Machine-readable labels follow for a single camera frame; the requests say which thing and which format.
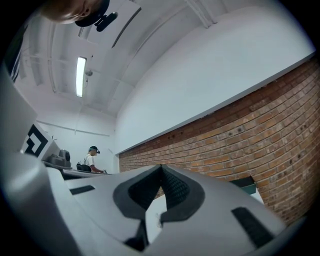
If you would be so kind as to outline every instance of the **baseball cap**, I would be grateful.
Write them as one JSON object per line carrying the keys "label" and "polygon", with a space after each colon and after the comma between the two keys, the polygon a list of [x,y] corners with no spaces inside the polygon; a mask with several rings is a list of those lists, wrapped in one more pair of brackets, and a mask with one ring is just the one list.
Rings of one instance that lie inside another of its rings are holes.
{"label": "baseball cap", "polygon": [[105,15],[109,4],[110,4],[110,0],[101,0],[101,5],[100,8],[91,13],[88,17],[78,20],[75,22],[75,24],[79,27],[88,27],[91,26],[92,24],[96,25],[96,30],[98,32],[103,31],[111,22],[113,22],[118,14],[113,12],[110,15]]}
{"label": "baseball cap", "polygon": [[97,154],[100,154],[100,151],[98,150],[98,148],[97,148],[96,146],[91,146],[91,147],[89,148],[89,151],[90,151],[90,150],[95,150]]}

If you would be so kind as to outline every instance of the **person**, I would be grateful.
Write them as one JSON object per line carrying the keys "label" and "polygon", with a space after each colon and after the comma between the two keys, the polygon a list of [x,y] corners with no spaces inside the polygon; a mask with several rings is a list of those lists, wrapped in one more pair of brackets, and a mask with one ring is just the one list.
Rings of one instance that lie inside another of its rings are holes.
{"label": "person", "polygon": [[99,170],[98,168],[95,167],[95,159],[94,157],[100,154],[100,151],[96,146],[91,146],[89,148],[88,154],[84,158],[84,164],[86,166],[89,166],[91,168],[91,172],[93,173],[104,173],[103,170]]}
{"label": "person", "polygon": [[[48,0],[37,13],[55,23],[70,24],[99,19],[107,5],[109,0]],[[21,47],[30,19],[18,30],[4,56],[5,65],[13,82],[18,77]]]}

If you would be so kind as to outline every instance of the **green object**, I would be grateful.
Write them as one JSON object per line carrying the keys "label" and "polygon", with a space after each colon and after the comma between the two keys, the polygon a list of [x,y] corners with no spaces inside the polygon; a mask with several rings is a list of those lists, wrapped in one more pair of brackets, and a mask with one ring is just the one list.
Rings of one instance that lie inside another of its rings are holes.
{"label": "green object", "polygon": [[256,183],[251,176],[246,177],[246,178],[232,180],[232,181],[230,181],[230,183],[233,183],[234,185],[238,186],[239,188],[241,188],[244,192],[248,193],[249,195],[256,193]]}

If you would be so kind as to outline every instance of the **ceiling beam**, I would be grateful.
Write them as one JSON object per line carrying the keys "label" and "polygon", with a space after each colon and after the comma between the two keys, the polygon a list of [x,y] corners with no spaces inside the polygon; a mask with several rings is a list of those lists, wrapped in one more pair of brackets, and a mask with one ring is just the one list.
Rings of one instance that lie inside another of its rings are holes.
{"label": "ceiling beam", "polygon": [[49,80],[50,80],[52,91],[54,93],[57,92],[53,70],[52,70],[52,43],[54,41],[55,30],[56,30],[56,24],[53,22],[50,22],[49,29],[48,29],[48,38],[47,38],[47,58],[48,58],[47,65],[48,65]]}
{"label": "ceiling beam", "polygon": [[194,13],[199,17],[203,26],[208,29],[212,24],[216,24],[217,21],[211,12],[209,6],[204,0],[196,2],[195,0],[184,0],[187,5],[194,11]]}

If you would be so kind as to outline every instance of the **white wall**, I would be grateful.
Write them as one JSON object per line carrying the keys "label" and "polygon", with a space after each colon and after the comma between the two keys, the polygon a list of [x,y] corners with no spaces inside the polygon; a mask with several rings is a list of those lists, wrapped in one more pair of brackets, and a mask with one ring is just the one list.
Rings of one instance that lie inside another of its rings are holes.
{"label": "white wall", "polygon": [[27,84],[16,83],[19,92],[37,113],[36,120],[61,148],[68,150],[72,167],[83,162],[88,149],[96,146],[101,154],[95,158],[99,169],[118,173],[115,156],[115,123],[113,116],[82,106],[80,102],[61,98]]}
{"label": "white wall", "polygon": [[247,7],[220,16],[209,29],[196,28],[148,70],[122,106],[116,152],[243,97],[314,51],[281,8]]}

